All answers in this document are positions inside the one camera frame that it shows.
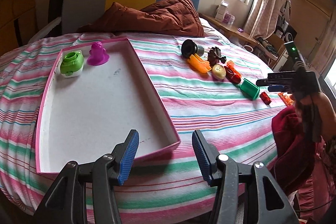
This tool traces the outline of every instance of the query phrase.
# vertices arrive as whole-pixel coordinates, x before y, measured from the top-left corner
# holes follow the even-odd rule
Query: beige curtain
[[[321,35],[321,45],[311,62],[311,65],[322,73],[331,61],[336,50],[336,7],[331,15],[331,19],[327,24],[326,29]]]
[[[283,0],[254,0],[244,31],[254,38],[268,38],[277,24]]]

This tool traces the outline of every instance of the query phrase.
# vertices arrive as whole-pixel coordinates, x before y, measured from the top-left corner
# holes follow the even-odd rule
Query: green and white toy
[[[65,55],[60,72],[65,78],[75,77],[81,74],[84,66],[82,51],[69,52]]]

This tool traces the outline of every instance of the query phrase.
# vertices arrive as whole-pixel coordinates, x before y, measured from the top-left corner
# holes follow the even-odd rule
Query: screw
[[[218,155],[218,159],[221,161],[227,161],[229,159],[229,157],[225,154],[220,154]]]
[[[75,167],[76,166],[76,162],[75,161],[70,161],[67,163],[67,168],[72,168],[72,167]]]
[[[254,163],[254,165],[255,165],[256,168],[263,168],[264,167],[264,164],[261,161],[256,161]]]
[[[105,154],[103,158],[104,160],[113,160],[113,156],[111,154]]]

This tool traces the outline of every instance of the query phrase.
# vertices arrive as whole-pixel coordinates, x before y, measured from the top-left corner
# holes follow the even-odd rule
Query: green plastic container
[[[69,52],[61,63],[60,72],[66,78],[75,77],[82,72],[83,65],[84,56],[82,51]]]
[[[243,83],[239,87],[242,91],[244,91],[248,96],[255,100],[258,98],[260,87],[253,84],[248,79],[244,79]]]

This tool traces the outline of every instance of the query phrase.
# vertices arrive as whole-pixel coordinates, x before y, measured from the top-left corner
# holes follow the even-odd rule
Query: brown quilted blanket
[[[135,10],[113,2],[102,17],[77,32],[144,31],[204,37],[203,27],[191,0],[161,0]]]

